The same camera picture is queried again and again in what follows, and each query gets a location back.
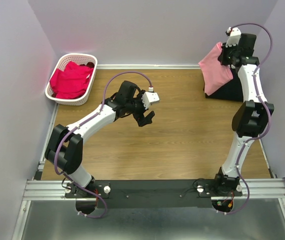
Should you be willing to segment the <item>light pink t shirt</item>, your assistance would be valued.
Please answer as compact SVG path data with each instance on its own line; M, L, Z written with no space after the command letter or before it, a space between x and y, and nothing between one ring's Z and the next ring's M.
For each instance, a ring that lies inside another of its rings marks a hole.
M218 42L210 52L198 63L204 80L204 93L208 96L233 79L228 65L221 65L218 57L222 53L221 42Z

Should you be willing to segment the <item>aluminium frame rail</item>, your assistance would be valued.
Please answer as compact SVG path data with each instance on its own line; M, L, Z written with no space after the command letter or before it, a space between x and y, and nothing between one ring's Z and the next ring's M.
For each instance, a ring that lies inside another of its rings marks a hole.
M284 178L261 178L246 179L246 183L240 182L242 187L242 196L236 196L236 199L285 199L285 179ZM80 201L90 200L81 198L72 194L66 197L65 189L58 180L28 180L24 193L24 201L58 201L72 200Z

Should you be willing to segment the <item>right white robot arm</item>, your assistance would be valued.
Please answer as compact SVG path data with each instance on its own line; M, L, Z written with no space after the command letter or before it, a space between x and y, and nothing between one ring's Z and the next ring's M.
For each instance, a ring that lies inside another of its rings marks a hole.
M237 190L247 153L252 143L267 133L275 110L263 93L260 61L253 55L256 35L241 33L237 28L230 30L227 35L218 60L223 66L235 68L241 83L243 103L232 119L234 135L227 159L212 184L213 192L218 196Z

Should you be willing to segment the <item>folded black t shirt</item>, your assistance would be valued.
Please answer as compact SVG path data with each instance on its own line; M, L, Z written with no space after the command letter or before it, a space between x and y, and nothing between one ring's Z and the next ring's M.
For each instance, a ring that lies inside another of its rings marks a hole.
M211 95L204 94L207 99L226 100L232 102L243 102L243 90L239 77L236 75L225 85L221 86Z

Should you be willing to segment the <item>red t shirt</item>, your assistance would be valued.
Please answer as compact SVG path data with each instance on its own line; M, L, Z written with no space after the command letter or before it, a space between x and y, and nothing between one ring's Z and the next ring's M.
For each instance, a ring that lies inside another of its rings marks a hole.
M56 69L49 80L53 91L51 95L58 99L77 99L82 97L90 83L94 71L94 63L76 64L70 61L64 70Z

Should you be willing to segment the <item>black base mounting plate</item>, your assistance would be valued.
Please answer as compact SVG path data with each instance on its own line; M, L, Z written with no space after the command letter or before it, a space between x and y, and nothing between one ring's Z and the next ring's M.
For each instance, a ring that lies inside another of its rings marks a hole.
M216 179L97 180L82 190L74 183L65 187L65 197L76 199L76 209L90 214L94 208L215 208L230 212L234 197L241 197L239 180L226 185Z

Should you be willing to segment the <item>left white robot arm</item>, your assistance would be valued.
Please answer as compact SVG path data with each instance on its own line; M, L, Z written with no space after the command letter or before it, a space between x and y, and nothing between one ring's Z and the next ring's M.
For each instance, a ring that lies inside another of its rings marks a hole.
M124 81L116 93L87 116L68 126L56 125L44 157L59 174L66 174L76 182L76 192L87 198L93 193L94 177L82 166L84 143L106 125L130 115L139 127L151 124L154 111L148 115L144 113L159 101L159 95L152 87L145 91L133 82Z

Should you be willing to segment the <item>white plastic laundry basket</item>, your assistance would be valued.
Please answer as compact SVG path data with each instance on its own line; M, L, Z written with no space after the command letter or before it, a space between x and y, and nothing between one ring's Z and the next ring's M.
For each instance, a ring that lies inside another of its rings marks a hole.
M86 65L88 62L94 63L94 70L93 70L92 76L90 78L90 83L87 87L85 94L79 98L76 98L76 99L61 99L61 98L52 97L53 91L52 91L52 88L50 86L50 81L48 81L46 89L44 92L45 92L45 95L47 98L55 101L58 104L68 105L68 106L80 106L80 105L83 105L84 103L86 103L86 101L88 100L88 97L89 97L89 94L90 94L90 91L91 91L91 88L92 88L92 85L93 85L93 82L95 79L98 60L95 56L90 55L90 54L82 54L82 53L66 54L58 60L56 66L55 66L55 68L51 74L51 77L54 75L54 72L56 69L64 71L66 68L66 65L70 61L75 62L78 65L81 65L81 64Z

